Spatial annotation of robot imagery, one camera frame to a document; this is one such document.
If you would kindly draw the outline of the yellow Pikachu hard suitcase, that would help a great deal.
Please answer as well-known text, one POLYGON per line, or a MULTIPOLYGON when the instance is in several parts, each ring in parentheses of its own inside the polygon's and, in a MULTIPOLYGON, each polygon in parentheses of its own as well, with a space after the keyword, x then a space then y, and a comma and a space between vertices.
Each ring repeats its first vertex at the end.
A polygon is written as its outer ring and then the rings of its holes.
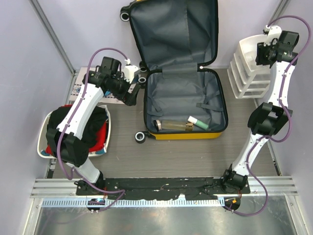
POLYGON ((147 71, 144 124, 135 134, 143 143, 155 140, 215 139, 228 126, 219 75, 209 66, 218 54, 219 16, 216 0, 134 0, 120 9, 129 22, 147 71), (209 125, 192 131, 162 129, 154 120, 188 122, 193 116, 209 125))

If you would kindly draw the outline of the green white tube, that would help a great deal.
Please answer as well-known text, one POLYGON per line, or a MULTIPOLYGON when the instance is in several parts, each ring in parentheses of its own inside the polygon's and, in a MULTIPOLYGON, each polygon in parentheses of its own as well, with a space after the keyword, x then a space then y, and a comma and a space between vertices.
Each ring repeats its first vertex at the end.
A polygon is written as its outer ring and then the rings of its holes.
POLYGON ((208 124, 200 121, 199 119, 197 119, 197 118, 195 118, 193 116, 190 116, 187 120, 188 120, 188 122, 196 125, 197 127, 201 128, 203 130, 208 130, 208 128, 209 128, 208 124))

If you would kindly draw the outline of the red item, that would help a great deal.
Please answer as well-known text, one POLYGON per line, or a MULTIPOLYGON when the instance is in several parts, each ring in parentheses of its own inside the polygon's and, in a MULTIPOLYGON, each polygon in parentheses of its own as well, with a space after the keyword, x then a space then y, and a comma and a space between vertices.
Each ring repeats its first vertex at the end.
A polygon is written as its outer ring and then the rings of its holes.
POLYGON ((100 121, 100 123, 102 123, 102 126, 96 124, 96 121, 87 123, 83 132, 82 142, 89 147, 89 157, 95 157, 104 153, 107 122, 100 121))

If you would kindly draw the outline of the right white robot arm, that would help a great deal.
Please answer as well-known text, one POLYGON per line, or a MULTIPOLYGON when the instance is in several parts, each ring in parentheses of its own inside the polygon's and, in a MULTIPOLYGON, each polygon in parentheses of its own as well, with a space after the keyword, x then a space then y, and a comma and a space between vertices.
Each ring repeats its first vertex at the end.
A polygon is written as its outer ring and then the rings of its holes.
POLYGON ((286 123, 291 123, 292 110, 288 108, 287 98, 290 78, 299 56, 293 51, 298 41, 298 33, 274 26, 256 44, 255 65, 269 69, 269 89, 264 95, 265 101, 249 117, 249 137, 243 149, 224 172, 221 188, 226 193, 244 189, 261 148, 286 123))

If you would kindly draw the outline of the white square tray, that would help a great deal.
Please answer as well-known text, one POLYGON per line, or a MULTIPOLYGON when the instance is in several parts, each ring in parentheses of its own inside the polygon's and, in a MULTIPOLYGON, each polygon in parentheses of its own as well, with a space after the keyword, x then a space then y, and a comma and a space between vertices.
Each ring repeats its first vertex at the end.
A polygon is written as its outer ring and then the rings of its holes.
MULTIPOLYGON (((110 112, 107 108, 107 105, 100 105, 98 106, 99 108, 102 108, 103 110, 106 111, 106 122, 107 122, 107 135, 106 135, 106 143, 104 146, 104 153, 107 153, 108 150, 108 145, 109 145, 109 141, 110 141, 110 137, 111 137, 111 115, 110 112)), ((50 116, 51 116, 52 112, 50 112, 44 119, 44 122, 42 123, 41 126, 41 130, 40 130, 40 134, 39 134, 39 138, 38 138, 38 143, 37 143, 37 152, 39 154, 40 157, 42 158, 46 158, 46 159, 53 159, 54 157, 51 155, 51 149, 48 146, 47 140, 46 140, 46 133, 47 133, 47 126, 50 120, 50 116)))

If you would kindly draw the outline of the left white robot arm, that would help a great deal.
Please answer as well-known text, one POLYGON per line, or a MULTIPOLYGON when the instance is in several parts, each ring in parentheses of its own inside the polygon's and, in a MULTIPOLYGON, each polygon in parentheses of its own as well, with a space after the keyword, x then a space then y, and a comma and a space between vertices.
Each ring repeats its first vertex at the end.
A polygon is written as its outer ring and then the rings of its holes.
POLYGON ((68 165, 88 181, 87 189, 93 195, 100 195, 104 189, 102 175, 89 159, 89 147, 82 137, 86 124, 93 110, 106 92, 127 106, 136 105, 140 85, 131 88, 134 79, 138 78, 139 67, 126 61, 122 69, 121 62, 104 57, 95 70, 88 69, 80 93, 68 114, 56 128, 48 128, 47 143, 52 155, 58 159, 60 166, 68 165))

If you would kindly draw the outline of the teal Doraemon towel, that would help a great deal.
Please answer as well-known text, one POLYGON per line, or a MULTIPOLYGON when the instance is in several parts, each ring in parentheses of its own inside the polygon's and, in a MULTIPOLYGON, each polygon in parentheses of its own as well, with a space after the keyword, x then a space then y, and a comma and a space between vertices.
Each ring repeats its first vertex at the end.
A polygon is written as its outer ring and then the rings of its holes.
MULTIPOLYGON (((38 138, 37 152, 40 157, 55 159, 54 152, 48 144, 48 129, 56 129, 71 109, 71 105, 59 107, 50 112, 43 121, 38 138)), ((97 157, 107 153, 111 135, 111 115, 107 105, 96 106, 88 119, 82 135, 82 143, 89 147, 89 157, 97 157)))

